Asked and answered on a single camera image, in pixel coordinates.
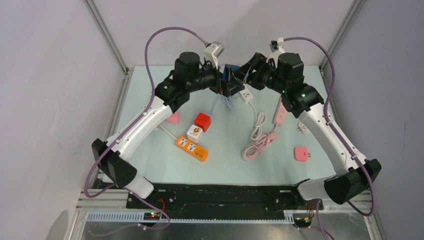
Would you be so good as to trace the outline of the red cube socket adapter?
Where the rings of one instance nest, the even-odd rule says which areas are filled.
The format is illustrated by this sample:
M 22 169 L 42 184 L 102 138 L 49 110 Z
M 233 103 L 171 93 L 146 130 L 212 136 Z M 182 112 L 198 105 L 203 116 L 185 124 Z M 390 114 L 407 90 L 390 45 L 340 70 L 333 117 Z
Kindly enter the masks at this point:
M 200 127 L 203 132 L 206 132 L 211 125 L 211 117 L 205 113 L 199 112 L 197 117 L 194 119 L 194 124 Z

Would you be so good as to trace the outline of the pink power strip with cable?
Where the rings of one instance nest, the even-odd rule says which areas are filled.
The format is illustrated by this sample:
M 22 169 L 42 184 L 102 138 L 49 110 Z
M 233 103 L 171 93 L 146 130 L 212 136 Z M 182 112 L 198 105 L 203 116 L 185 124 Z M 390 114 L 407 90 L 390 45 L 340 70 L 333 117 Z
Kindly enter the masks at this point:
M 273 144 L 273 142 L 278 138 L 277 129 L 285 123 L 287 115 L 286 108 L 283 106 L 281 101 L 279 101 L 272 119 L 273 129 L 267 134 L 263 134 L 263 125 L 267 120 L 267 114 L 265 112 L 257 113 L 252 102 L 249 102 L 249 105 L 252 107 L 255 117 L 254 127 L 249 136 L 251 145 L 243 152 L 243 159 L 245 161 L 252 161 L 268 146 Z

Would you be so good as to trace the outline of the white cube socket adapter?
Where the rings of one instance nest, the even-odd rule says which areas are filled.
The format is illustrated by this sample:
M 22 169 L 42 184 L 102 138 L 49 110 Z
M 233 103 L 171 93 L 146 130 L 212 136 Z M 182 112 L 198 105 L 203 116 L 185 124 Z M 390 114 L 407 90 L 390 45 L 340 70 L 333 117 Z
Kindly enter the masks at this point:
M 186 132 L 186 135 L 190 141 L 194 142 L 195 144 L 198 144 L 204 135 L 204 131 L 201 127 L 193 124 Z

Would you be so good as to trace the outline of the pink square plug adapter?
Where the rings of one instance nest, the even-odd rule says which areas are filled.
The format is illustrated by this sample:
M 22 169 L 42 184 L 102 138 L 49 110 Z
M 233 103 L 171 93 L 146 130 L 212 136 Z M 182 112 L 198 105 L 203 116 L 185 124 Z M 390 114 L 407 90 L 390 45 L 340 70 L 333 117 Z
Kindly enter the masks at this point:
M 293 150 L 293 157 L 297 162 L 307 162 L 311 158 L 311 154 L 304 146 L 297 146 Z

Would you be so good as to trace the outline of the blue cube socket adapter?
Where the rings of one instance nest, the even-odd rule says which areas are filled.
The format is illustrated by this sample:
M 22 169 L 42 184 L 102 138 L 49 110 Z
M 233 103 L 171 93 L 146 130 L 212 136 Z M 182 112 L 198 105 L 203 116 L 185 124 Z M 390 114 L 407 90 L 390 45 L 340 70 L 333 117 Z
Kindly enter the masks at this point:
M 222 82 L 231 82 L 232 77 L 234 76 L 234 71 L 239 69 L 239 65 L 233 65 L 233 64 L 225 64 L 223 68 L 223 73 L 221 77 Z

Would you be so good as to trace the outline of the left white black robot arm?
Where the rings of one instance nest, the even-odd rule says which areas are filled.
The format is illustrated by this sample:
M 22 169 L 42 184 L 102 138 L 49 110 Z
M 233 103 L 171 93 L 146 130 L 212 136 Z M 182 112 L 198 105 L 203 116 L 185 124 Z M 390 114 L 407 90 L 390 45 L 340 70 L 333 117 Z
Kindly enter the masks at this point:
M 154 87 L 147 105 L 119 132 L 105 141 L 96 139 L 92 143 L 97 167 L 116 186 L 137 195 L 145 208 L 154 207 L 158 195 L 153 184 L 129 162 L 135 150 L 154 128 L 189 101 L 191 93 L 209 89 L 230 97 L 244 87 L 243 78 L 235 75 L 231 65 L 225 65 L 220 72 L 210 60 L 201 63 L 194 52 L 181 53 L 173 70 Z

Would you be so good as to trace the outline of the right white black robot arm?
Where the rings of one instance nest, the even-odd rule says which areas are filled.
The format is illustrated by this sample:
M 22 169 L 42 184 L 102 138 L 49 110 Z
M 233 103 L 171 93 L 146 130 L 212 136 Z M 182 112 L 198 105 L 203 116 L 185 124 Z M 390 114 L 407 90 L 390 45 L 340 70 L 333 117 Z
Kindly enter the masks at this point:
M 282 53 L 272 65 L 264 55 L 255 53 L 230 76 L 257 90 L 268 88 L 280 94 L 283 106 L 310 130 L 332 164 L 334 176 L 297 184 L 290 195 L 295 208 L 303 209 L 315 199 L 330 199 L 341 205 L 366 190 L 374 194 L 373 183 L 381 164 L 355 148 L 334 122 L 322 96 L 304 82 L 304 63 L 299 54 Z

